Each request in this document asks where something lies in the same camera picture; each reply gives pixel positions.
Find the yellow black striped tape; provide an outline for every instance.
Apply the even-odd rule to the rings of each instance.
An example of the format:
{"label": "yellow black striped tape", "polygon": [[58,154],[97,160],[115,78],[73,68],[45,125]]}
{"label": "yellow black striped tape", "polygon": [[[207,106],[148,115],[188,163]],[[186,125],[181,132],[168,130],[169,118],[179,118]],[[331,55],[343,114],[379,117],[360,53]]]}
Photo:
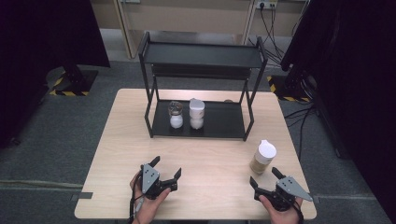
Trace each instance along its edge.
{"label": "yellow black striped tape", "polygon": [[271,92],[274,93],[279,100],[309,102],[309,98],[308,97],[291,97],[291,96],[284,95],[285,92],[279,92],[277,90],[277,87],[276,87],[276,85],[274,83],[274,80],[273,80],[273,78],[271,76],[268,76],[267,80],[268,80],[268,84],[270,86]]}
{"label": "yellow black striped tape", "polygon": [[88,91],[57,91],[56,88],[62,83],[64,79],[65,72],[56,80],[55,84],[52,87],[52,91],[49,92],[49,95],[62,95],[62,96],[86,96],[88,95]]}

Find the wall socket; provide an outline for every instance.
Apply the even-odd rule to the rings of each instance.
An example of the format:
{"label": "wall socket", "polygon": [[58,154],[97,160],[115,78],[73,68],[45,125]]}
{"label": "wall socket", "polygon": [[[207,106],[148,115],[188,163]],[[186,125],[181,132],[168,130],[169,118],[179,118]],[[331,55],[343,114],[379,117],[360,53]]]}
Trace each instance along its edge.
{"label": "wall socket", "polygon": [[256,8],[260,9],[262,3],[264,4],[263,9],[276,9],[277,0],[259,0],[257,1]]}

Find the white cap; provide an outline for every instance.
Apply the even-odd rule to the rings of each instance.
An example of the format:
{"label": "white cap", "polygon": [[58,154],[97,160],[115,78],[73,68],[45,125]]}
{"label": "white cap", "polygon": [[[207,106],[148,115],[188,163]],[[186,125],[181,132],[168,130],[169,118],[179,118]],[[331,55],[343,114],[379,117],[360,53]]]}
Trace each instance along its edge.
{"label": "white cap", "polygon": [[205,103],[201,100],[192,98],[192,99],[190,99],[190,109],[203,110],[203,109],[205,109]]}
{"label": "white cap", "polygon": [[259,150],[255,154],[256,160],[261,164],[269,164],[276,155],[276,148],[267,140],[262,140]]}

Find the human hand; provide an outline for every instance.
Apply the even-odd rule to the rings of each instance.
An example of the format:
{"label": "human hand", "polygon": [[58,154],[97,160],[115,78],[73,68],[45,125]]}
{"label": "human hand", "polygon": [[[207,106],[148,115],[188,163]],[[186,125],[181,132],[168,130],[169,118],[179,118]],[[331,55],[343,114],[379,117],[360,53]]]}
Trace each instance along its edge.
{"label": "human hand", "polygon": [[[140,175],[137,173],[134,178],[130,182],[131,189],[134,190],[134,196],[136,198],[140,197],[143,195],[141,186],[139,184],[136,184],[135,189],[134,189],[134,181],[139,178],[141,178]],[[165,198],[168,196],[168,194],[171,192],[170,189],[166,189],[161,194],[155,199],[155,200],[150,200],[148,198],[145,198],[143,201],[143,204],[141,205],[139,211],[137,214],[134,215],[134,224],[149,224],[157,214],[157,209],[160,207],[160,204],[165,200]],[[134,202],[134,207],[137,207],[139,204],[139,199],[135,200]]]}
{"label": "human hand", "polygon": [[[272,224],[297,224],[299,222],[300,218],[297,214],[297,211],[292,207],[287,211],[279,212],[275,210],[271,202],[265,196],[260,195],[259,199],[270,214]],[[299,204],[299,206],[301,206],[303,199],[297,197],[296,202]]]}

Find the shelf rack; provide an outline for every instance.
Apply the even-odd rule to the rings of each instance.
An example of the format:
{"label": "shelf rack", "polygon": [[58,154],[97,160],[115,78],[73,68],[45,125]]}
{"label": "shelf rack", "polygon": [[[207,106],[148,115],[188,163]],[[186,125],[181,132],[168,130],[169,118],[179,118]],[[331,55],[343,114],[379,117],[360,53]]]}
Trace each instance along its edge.
{"label": "shelf rack", "polygon": [[[148,107],[145,120],[148,133],[162,136],[214,137],[214,138],[242,138],[248,139],[248,134],[254,123],[252,104],[256,91],[262,80],[267,65],[267,55],[259,37],[255,46],[238,45],[209,45],[151,41],[149,32],[146,32],[138,48],[138,55],[148,97]],[[153,75],[152,86],[146,65],[150,65]],[[251,95],[248,82],[253,68],[260,72],[255,80]],[[157,77],[191,77],[244,80],[239,102],[208,102],[205,101],[204,127],[195,130],[189,122],[174,129],[170,126],[168,105],[172,100],[160,98]],[[149,111],[154,93],[157,97],[157,106],[152,125],[149,122]],[[247,97],[249,125],[245,130],[242,113],[242,101]],[[183,104],[183,118],[189,118],[189,102],[173,99]]]}

